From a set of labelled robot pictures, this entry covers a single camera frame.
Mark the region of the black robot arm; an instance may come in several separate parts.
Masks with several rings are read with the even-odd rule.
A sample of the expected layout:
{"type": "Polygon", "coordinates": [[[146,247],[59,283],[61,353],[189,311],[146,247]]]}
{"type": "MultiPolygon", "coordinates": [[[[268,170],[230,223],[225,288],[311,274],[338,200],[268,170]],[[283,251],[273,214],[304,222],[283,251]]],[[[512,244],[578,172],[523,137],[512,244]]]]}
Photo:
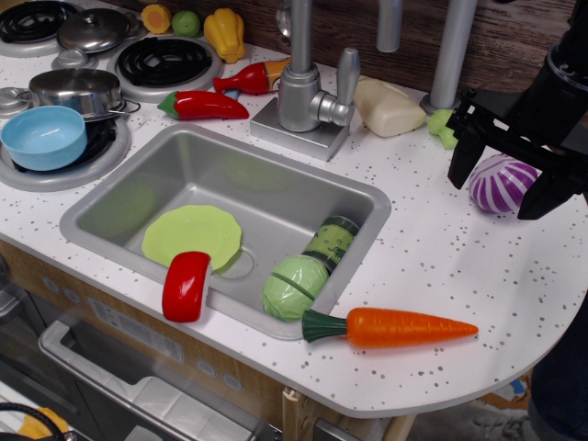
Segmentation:
{"type": "Polygon", "coordinates": [[[579,1],[570,28],[520,93],[470,88],[447,125],[458,140],[448,170],[455,187],[467,181],[486,147],[540,170],[518,217],[538,220],[587,192],[587,4],[579,1]]]}

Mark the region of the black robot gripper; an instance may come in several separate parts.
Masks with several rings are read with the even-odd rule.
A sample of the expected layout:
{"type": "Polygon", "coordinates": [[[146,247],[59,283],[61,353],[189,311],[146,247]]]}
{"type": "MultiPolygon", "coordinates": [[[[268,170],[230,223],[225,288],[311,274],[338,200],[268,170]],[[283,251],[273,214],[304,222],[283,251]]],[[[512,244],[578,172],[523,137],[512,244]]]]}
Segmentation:
{"type": "Polygon", "coordinates": [[[517,218],[538,220],[586,190],[587,93],[556,87],[502,93],[468,89],[447,126],[458,139],[447,177],[461,189],[486,147],[544,171],[517,218]]]}

